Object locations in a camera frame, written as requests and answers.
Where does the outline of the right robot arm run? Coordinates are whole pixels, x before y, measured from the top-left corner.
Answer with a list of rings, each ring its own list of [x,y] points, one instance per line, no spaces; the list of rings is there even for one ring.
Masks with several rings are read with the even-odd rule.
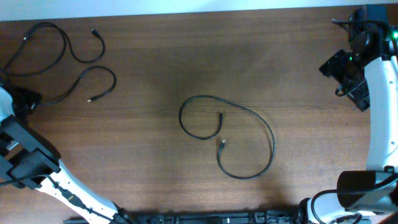
[[[319,71],[339,83],[336,96],[370,111],[368,158],[365,170],[344,171],[335,189],[302,200],[292,223],[366,223],[397,212],[397,26],[378,5],[332,23],[347,31],[351,50],[339,50]]]

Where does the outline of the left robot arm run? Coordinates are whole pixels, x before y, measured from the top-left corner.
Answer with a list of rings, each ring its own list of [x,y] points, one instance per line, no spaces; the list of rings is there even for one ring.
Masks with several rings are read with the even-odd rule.
[[[64,203],[88,223],[134,223],[128,212],[77,179],[60,153],[24,121],[30,108],[24,96],[1,85],[2,186],[38,190]]]

